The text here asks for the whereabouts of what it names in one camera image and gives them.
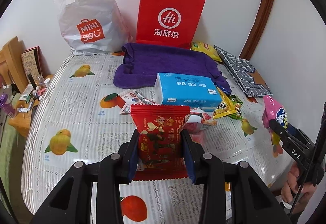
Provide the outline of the right hand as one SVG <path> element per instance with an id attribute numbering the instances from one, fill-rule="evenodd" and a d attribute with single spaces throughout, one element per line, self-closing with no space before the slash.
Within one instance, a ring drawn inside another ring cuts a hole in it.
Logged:
<path id="1" fill-rule="evenodd" d="M 297 194 L 299 191 L 299 185 L 297 183 L 297 179 L 300 175 L 300 170 L 296 162 L 294 162 L 290 168 L 290 171 L 287 173 L 287 179 L 282 187 L 281 190 L 281 197 L 282 200 L 286 203 L 291 203 L 293 201 L 293 195 Z M 298 214 L 306 208 L 310 200 L 314 202 L 320 201 L 325 193 L 325 176 L 323 177 L 322 181 L 313 186 L 312 183 L 305 183 L 301 193 L 303 194 L 302 197 L 297 201 L 295 207 L 293 208 L 293 214 Z"/>

